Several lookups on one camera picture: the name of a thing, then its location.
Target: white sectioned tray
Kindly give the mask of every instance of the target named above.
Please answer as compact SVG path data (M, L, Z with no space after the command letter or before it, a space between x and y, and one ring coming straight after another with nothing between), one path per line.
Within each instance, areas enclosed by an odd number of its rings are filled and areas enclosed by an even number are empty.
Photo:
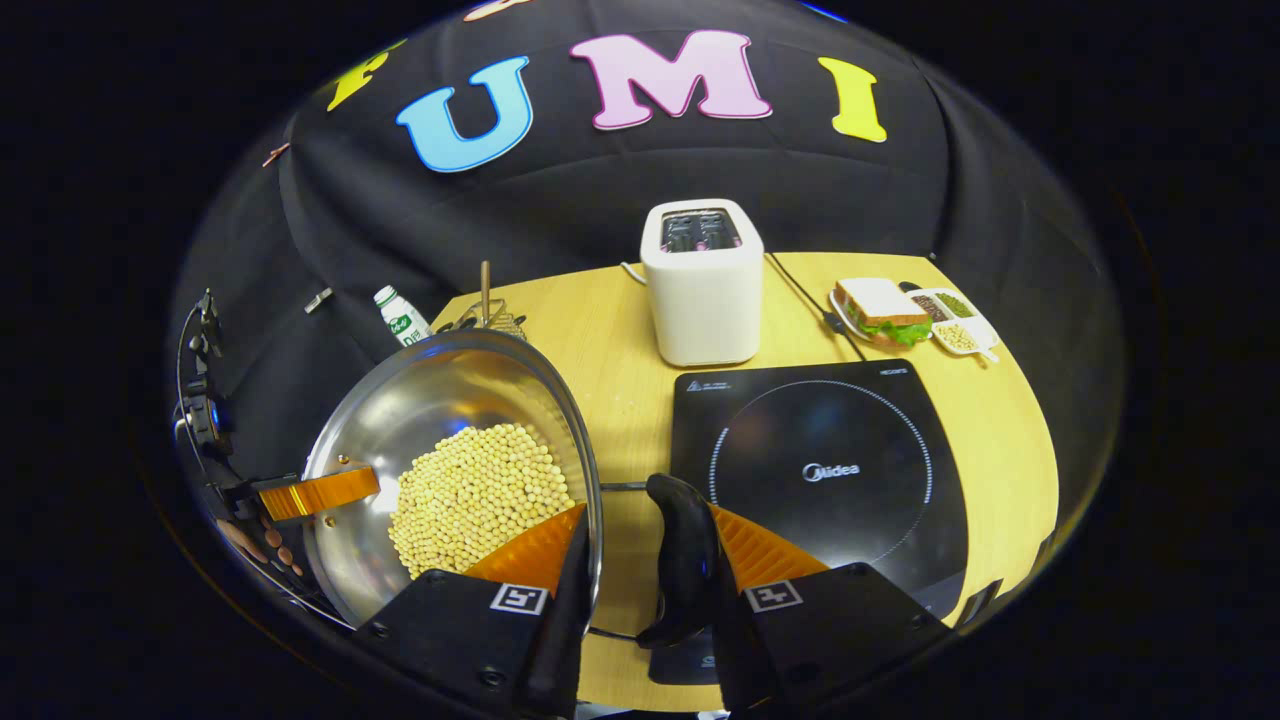
M957 316L955 310L948 307L946 302L942 302L942 299L938 297L940 295L950 295L951 297L959 300L961 305L964 305L964 307L968 309L969 313L972 313L972 316L969 318ZM941 345L947 352L952 355L972 355L974 352L978 352L987 360L991 360L992 363L1000 363L1000 359L989 352L992 347L1000 345L1000 336L996 334L996 328L992 327L992 324L987 320L987 318L978 311L978 307L975 307L974 304L970 302L969 299L965 297L960 291L952 290L950 287L929 287L929 288L913 290L911 292L908 292L906 296L928 297L929 301L933 302L938 307L938 310L941 310L942 314L947 316L946 320L941 322L934 320L933 323L934 328L933 338L937 340L938 345ZM937 329L947 325L957 325L964 328L978 347L975 350L964 350L954 345L951 341L946 340L942 333L937 332Z

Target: bottle cap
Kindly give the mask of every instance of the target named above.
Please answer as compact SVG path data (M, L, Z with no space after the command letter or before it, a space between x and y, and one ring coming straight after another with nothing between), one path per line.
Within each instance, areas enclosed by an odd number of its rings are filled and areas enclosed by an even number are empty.
M378 305L379 307L384 307L394 297L396 297L396 288L392 286L387 286L383 290L379 290L378 295L374 296L374 304Z

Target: lettuce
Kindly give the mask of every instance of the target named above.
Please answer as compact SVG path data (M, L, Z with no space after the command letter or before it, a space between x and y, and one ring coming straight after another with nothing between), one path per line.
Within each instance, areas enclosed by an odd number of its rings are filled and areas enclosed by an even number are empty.
M876 333L884 333L890 340L899 345L905 345L908 347L914 347L916 342L929 337L929 332L933 331L933 318L923 323L916 323L914 325L895 325L893 323L883 323L881 325L868 325L865 323L858 323L858 327L863 329L868 336Z

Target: black handle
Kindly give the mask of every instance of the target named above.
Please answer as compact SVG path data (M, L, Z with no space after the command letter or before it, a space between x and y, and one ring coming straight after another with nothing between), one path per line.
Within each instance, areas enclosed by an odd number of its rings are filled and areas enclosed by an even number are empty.
M721 546L710 507L689 483L654 474L645 491L662 510L663 521L658 618L636 635L636 644L653 650L673 646L710 624Z

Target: stainless steel pot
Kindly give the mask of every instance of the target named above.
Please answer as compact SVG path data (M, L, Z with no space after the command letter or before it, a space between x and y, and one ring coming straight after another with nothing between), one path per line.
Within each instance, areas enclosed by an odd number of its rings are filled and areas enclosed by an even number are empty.
M499 423L532 425L558 454L570 496L586 503L594 611L600 482L577 405L532 346L466 329L433 336L374 368L333 411L307 459L303 482L360 464L378 474L378 495L319 512L305 532L316 580L348 623L362 625L410 583L388 537L399 475L438 441Z

